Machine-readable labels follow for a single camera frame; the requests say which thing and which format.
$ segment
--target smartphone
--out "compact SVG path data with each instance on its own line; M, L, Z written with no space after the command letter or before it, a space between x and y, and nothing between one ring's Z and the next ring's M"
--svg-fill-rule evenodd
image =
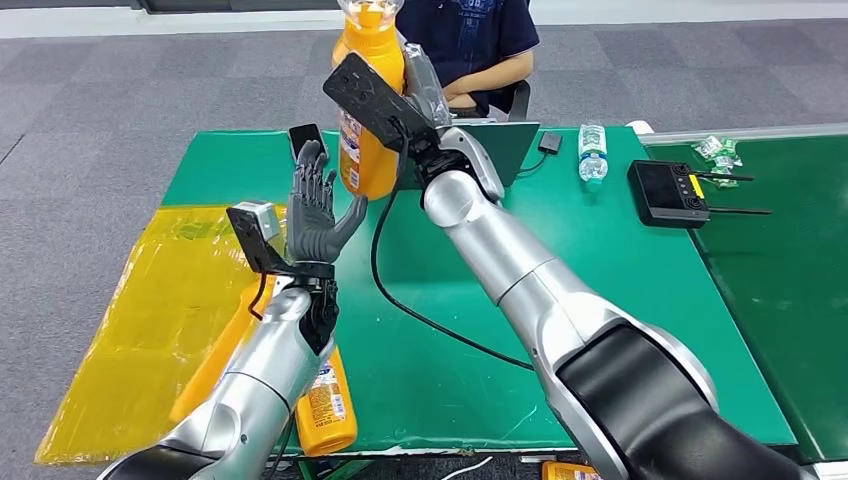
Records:
M324 148L324 140L321 138L321 130L318 129L318 125L309 123L289 129L289 143L291 143L292 146L292 160L297 160L297 156L300 154L300 149L302 149L309 140L317 140L318 143L321 144L320 153L327 153L327 149Z

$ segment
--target green table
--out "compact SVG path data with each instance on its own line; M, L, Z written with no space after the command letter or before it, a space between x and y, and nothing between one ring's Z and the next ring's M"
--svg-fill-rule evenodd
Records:
M667 329L711 372L722 414L761 442L795 439L686 232L643 227L624 181L645 152L630 129L608 131L610 173L591 196L577 177L574 129L562 154L519 180L504 205L586 283L637 318ZM336 137L326 133L328 144ZM285 202L292 173L283 132L198 134L164 205ZM535 163L531 152L525 165ZM335 210L350 196L340 185ZM419 195L401 192L381 240L380 269L398 299L505 354L527 358L498 309L448 240L426 219ZM337 263L337 338L359 422L354 454L543 451L574 444L545 404L535 376L466 347L386 302L368 267L382 202Z
M848 125L729 131L756 180L705 186L711 205L771 208L716 217L705 260L809 462L848 460ZM643 139L657 160L706 168L706 133Z

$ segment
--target laptop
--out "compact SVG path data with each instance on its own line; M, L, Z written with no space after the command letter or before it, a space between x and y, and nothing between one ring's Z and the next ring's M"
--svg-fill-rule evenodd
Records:
M495 164L495 170L504 188L509 188L518 176L524 157L533 147L540 124L538 122L480 123L456 120L453 126L465 130L483 145L492 163ZM420 190L411 164L404 168L399 182L401 190Z

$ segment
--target person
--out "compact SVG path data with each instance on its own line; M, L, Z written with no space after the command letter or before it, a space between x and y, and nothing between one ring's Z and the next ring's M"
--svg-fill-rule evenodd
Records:
M424 48L457 116L488 116L498 90L533 71L527 0L406 0L396 25Z

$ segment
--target orange plastic bottle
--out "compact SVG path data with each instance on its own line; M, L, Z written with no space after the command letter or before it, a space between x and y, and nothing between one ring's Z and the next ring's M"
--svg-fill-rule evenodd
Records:
M333 49L333 68L356 52L396 92L403 88L403 52L395 15L403 0L338 0L345 27ZM388 195L397 175L397 153L345 112L339 113L339 175L347 190L374 200Z
M545 462L542 464L542 480L601 480L595 470L572 463Z
M297 436L306 456L337 452L356 440L356 417L338 347L296 405Z

